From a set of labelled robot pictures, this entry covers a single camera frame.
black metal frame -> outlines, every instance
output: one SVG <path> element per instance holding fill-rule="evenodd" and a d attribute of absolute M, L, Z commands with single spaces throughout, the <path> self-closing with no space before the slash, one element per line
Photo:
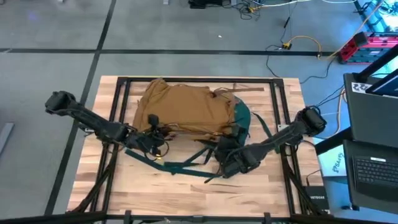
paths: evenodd
<path fill-rule="evenodd" d="M 129 97 L 130 86 L 132 82 L 149 82 L 154 78 L 141 78 L 141 77 L 119 77 L 116 82 L 116 89 L 114 92 L 111 112 L 109 116 L 110 121 L 114 121 L 116 111 L 118 109 L 119 96 L 121 94 L 121 89 L 124 86 L 123 99 L 119 114 L 119 122 L 124 122 L 124 117 L 126 114 L 127 100 Z M 289 109 L 287 106 L 287 99 L 285 94 L 284 82 L 280 78 L 164 78 L 167 82 L 213 82 L 213 83 L 268 83 L 270 84 L 271 90 L 271 100 L 272 107 L 274 109 L 275 122 L 280 124 L 280 114 L 277 102 L 276 87 L 280 91 L 280 99 L 282 102 L 282 108 L 284 112 L 284 119 L 287 124 L 290 123 Z M 124 220 L 125 224 L 132 224 L 134 220 L 145 220 L 147 222 L 153 221 L 190 221 L 195 223 L 203 223 L 210 221 L 224 221 L 224 222 L 261 222 L 263 224 L 271 224 L 272 222 L 279 223 L 308 223 L 308 224 L 319 224 L 319 223 L 376 223 L 357 220 L 347 220 L 341 218 L 334 218 L 329 215 L 308 215 L 306 207 L 310 208 L 311 203 L 310 198 L 305 193 L 300 180 L 300 169 L 297 161 L 297 156 L 294 151 L 292 151 L 292 164 L 294 167 L 294 172 L 290 168 L 287 160 L 285 147 L 280 150 L 280 158 L 282 161 L 282 170 L 285 180 L 285 189 L 287 194 L 287 203 L 289 208 L 290 217 L 286 218 L 272 218 L 270 213 L 265 212 L 263 217 L 214 217 L 214 216 L 162 216 L 162 215 L 132 215 L 130 210 L 126 210 L 124 215 L 108 215 L 106 212 L 109 206 L 109 199 L 111 196 L 111 188 L 113 183 L 114 171 L 116 168 L 116 159 L 118 157 L 118 145 L 114 145 L 113 151 L 111 153 L 111 159 L 105 168 L 106 158 L 108 153 L 109 144 L 103 146 L 103 152 L 98 166 L 98 173 L 96 178 L 96 184 L 91 190 L 96 192 L 95 194 L 89 193 L 91 195 L 89 198 L 84 199 L 84 203 L 88 205 L 91 202 L 91 207 L 89 212 L 85 212 L 86 207 L 78 207 L 71 212 L 60 215 L 44 215 L 40 217 L 28 217 L 28 218 L 15 218 L 10 220 L 0 220 L 0 224 L 60 224 L 60 223 L 92 223 L 97 221 L 103 221 L 103 224 L 107 220 Z M 96 207 L 98 204 L 98 197 L 100 187 L 104 183 L 105 179 L 108 178 L 106 183 L 106 189 L 104 192 L 104 200 L 102 204 L 101 211 L 96 212 Z M 294 198 L 292 193 L 292 186 L 290 181 L 296 186 L 298 190 L 298 196 L 300 199 L 300 208 L 302 214 L 297 214 L 294 207 Z"/>
<path fill-rule="evenodd" d="M 112 108 L 111 108 L 111 114 L 109 117 L 109 120 L 113 121 L 114 116 L 116 114 L 116 110 L 118 107 L 118 100 L 119 100 L 119 95 L 120 91 L 123 85 L 125 85 L 124 89 L 124 94 L 123 94 L 123 100 L 122 100 L 122 105 L 121 105 L 121 110 L 120 110 L 120 116 L 119 116 L 119 122 L 124 122 L 124 115 L 126 112 L 126 106 L 127 106 L 127 98 L 128 98 L 128 93 L 130 91 L 130 86 L 132 82 L 150 82 L 154 78 L 145 78 L 145 77 L 119 77 L 116 83 L 116 90 L 114 93 L 114 98 L 113 98 L 113 103 L 112 103 Z M 270 84 L 270 90 L 271 90 L 271 99 L 272 99 L 272 106 L 274 109 L 274 116 L 275 116 L 275 122 L 276 125 L 281 124 L 280 121 L 280 114 L 279 114 L 279 108 L 278 108 L 278 102 L 277 102 L 277 95 L 276 95 L 276 88 L 275 86 L 279 87 L 280 90 L 280 97 L 281 97 L 281 102 L 282 102 L 282 108 L 283 108 L 283 113 L 284 113 L 284 119 L 287 124 L 290 123 L 290 116 L 289 116 L 289 109 L 287 106 L 287 99 L 285 95 L 285 88 L 284 88 L 284 82 L 283 79 L 280 78 L 164 78 L 165 81 L 167 82 L 208 82 L 208 83 L 268 83 Z M 98 168 L 98 173 L 97 173 L 97 178 L 96 180 L 99 180 L 105 167 L 106 163 L 106 156 L 107 156 L 107 151 L 108 151 L 109 145 L 105 145 L 103 148 L 103 152 L 101 155 L 101 160 L 99 162 L 99 168 Z M 117 158 L 118 154 L 118 147 L 114 146 L 113 152 L 112 152 L 112 157 Z M 289 164 L 287 163 L 287 157 L 286 153 L 283 150 L 281 150 L 281 159 L 283 161 L 286 161 L 286 163 L 282 166 L 283 172 L 284 172 L 284 180 L 285 180 L 285 189 L 286 189 L 286 194 L 287 194 L 287 202 L 288 202 L 288 207 L 289 207 L 289 212 L 291 215 L 295 214 L 295 207 L 294 207 L 294 199 L 293 199 L 293 193 L 292 193 L 292 186 L 290 184 L 291 178 L 289 177 Z M 295 178 L 297 178 L 296 183 L 301 184 L 301 179 L 300 179 L 300 169 L 299 169 L 299 164 L 297 160 L 297 155 L 293 153 L 292 156 L 292 164 L 294 167 L 294 174 Z M 109 203 L 109 198 L 111 194 L 111 186 L 112 186 L 112 179 L 113 179 L 113 174 L 114 174 L 114 168 L 115 166 L 111 167 L 111 174 L 108 177 L 108 181 L 106 183 L 106 190 L 104 192 L 104 202 L 102 204 L 102 212 L 107 211 L 108 209 L 108 203 Z M 98 202 L 98 196 L 99 192 L 95 195 L 95 198 L 93 200 L 93 203 L 91 203 L 90 211 L 95 212 L 96 207 L 97 207 L 97 202 Z M 302 200 L 302 194 L 299 194 L 299 199 L 300 199 L 300 208 L 303 214 L 307 214 L 306 210 L 306 205 L 304 204 Z M 158 218 L 157 216 L 144 216 L 146 220 L 148 218 Z M 225 220 L 229 220 L 228 217 L 219 217 L 220 219 L 225 218 Z M 252 217 L 234 217 L 234 218 L 242 218 L 247 221 L 259 221 L 262 220 L 263 218 L 252 218 Z M 284 219 L 274 219 L 275 221 L 285 221 Z"/>

white cable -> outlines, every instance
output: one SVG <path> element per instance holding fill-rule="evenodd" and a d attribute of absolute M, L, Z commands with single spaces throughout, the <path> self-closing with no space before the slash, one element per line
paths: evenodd
<path fill-rule="evenodd" d="M 261 4 L 261 3 L 259 3 L 259 2 L 257 2 L 257 1 L 255 1 L 255 0 L 250 0 L 250 1 L 252 1 L 252 2 L 256 3 L 257 5 L 260 5 L 260 6 L 265 6 L 265 7 L 274 7 L 274 6 L 284 6 L 284 5 L 287 5 L 287 4 L 293 4 L 293 3 L 296 3 L 296 2 L 305 2 L 305 1 L 311 1 L 311 0 L 296 0 L 296 1 L 291 1 L 291 2 L 282 3 L 282 4 L 275 4 L 275 5 L 266 5 L 266 4 Z"/>
<path fill-rule="evenodd" d="M 274 7 L 274 6 L 284 6 L 284 5 L 293 4 L 293 3 L 296 3 L 296 2 L 306 2 L 306 1 L 312 1 L 312 0 L 296 0 L 296 1 L 291 1 L 291 2 L 287 2 L 287 3 L 281 3 L 281 4 L 274 4 L 274 5 L 261 4 L 261 3 L 255 1 L 255 0 L 250 0 L 250 1 L 256 3 L 256 4 L 259 5 L 259 6 Z M 344 1 L 344 2 L 340 2 L 340 1 L 328 1 L 328 0 L 322 0 L 322 1 L 327 2 L 327 3 L 332 3 L 332 4 L 343 4 L 343 3 L 353 3 L 353 2 L 356 2 L 357 0 Z"/>
<path fill-rule="evenodd" d="M 356 2 L 357 0 L 353 0 L 353 1 L 346 1 L 346 2 L 339 2 L 339 1 L 328 1 L 328 0 L 322 0 L 322 1 L 324 1 L 324 2 L 327 2 L 327 3 L 333 3 L 333 4 L 343 4 L 343 3 L 353 3 L 353 2 Z"/>

wooden table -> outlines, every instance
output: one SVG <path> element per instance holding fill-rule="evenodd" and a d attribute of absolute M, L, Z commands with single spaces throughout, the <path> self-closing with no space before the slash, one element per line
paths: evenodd
<path fill-rule="evenodd" d="M 93 111 L 104 118 L 109 117 L 114 90 L 118 77 L 103 76 L 95 99 Z M 132 123 L 137 102 L 146 89 L 147 82 L 132 82 L 127 103 L 125 122 Z M 264 87 L 264 91 L 236 93 L 252 112 L 259 114 L 270 130 L 276 131 L 274 110 L 272 108 L 270 86 L 267 83 L 185 83 L 194 86 L 247 88 Z M 291 119 L 304 108 L 300 83 L 296 78 L 284 79 L 286 98 Z M 279 113 L 283 120 L 282 103 L 277 91 Z M 259 121 L 252 116 L 250 138 L 246 144 L 261 142 L 267 138 Z M 170 143 L 170 152 L 165 161 L 179 161 L 189 158 L 203 146 L 184 137 Z M 75 183 L 68 209 L 75 208 L 94 185 L 101 155 L 101 143 L 94 136 L 85 140 Z M 302 143 L 297 153 L 302 180 L 306 175 L 319 169 L 314 148 Z M 217 161 L 210 162 L 198 170 L 216 172 Z M 272 217 L 289 217 L 285 182 L 280 155 L 268 153 L 260 167 L 248 174 L 238 174 L 230 179 L 216 178 L 204 184 L 205 178 L 189 175 L 171 175 L 143 164 L 123 152 L 118 155 L 108 213 L 124 214 L 131 210 L 134 215 L 203 215 L 261 217 L 269 212 Z M 310 176 L 312 185 L 322 185 L 320 173 Z M 299 212 L 297 191 L 293 187 L 294 205 Z M 102 196 L 98 205 L 102 205 Z"/>

red equipment case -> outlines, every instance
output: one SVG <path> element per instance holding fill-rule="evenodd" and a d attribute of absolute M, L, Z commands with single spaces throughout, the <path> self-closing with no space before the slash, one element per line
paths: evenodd
<path fill-rule="evenodd" d="M 397 33 L 360 32 L 340 50 L 338 61 L 342 64 L 372 63 L 396 44 Z"/>

concrete floor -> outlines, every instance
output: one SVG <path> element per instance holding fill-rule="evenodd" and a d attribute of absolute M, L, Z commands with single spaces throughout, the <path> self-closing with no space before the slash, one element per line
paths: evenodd
<path fill-rule="evenodd" d="M 56 0 L 8 1 L 0 6 L 0 127 L 16 126 L 0 155 L 0 219 L 42 215 L 70 133 L 72 120 L 50 116 L 44 103 L 54 90 L 66 90 L 79 99 L 94 54 L 11 53 L 7 49 L 95 49 L 111 1 Z M 292 15 L 285 40 L 309 35 L 319 40 L 324 51 L 334 51 L 361 24 L 353 4 L 301 2 Z M 280 44 L 282 26 L 289 8 L 264 9 L 258 21 L 244 21 L 234 9 L 192 10 L 186 0 L 117 0 L 104 49 L 188 49 L 264 50 Z M 310 40 L 297 40 L 292 51 L 317 51 Z M 257 55 L 170 55 L 102 54 L 88 92 L 92 107 L 102 75 L 211 75 L 271 77 L 266 56 Z M 309 56 L 272 56 L 269 66 L 281 77 L 304 80 L 324 75 L 328 61 Z M 311 79 L 302 85 L 307 105 L 324 99 L 342 85 L 342 74 L 358 72 L 363 65 L 333 62 L 326 79 Z M 322 106 L 322 113 L 334 113 L 337 102 Z M 328 127 L 322 136 L 336 129 L 335 116 L 325 116 Z M 342 125 L 349 120 L 343 105 Z M 83 144 L 78 133 L 67 172 L 55 206 L 63 213 L 72 189 Z M 362 209 L 341 211 L 347 205 L 346 185 L 325 181 L 333 213 L 339 217 L 394 222 L 393 214 Z"/>

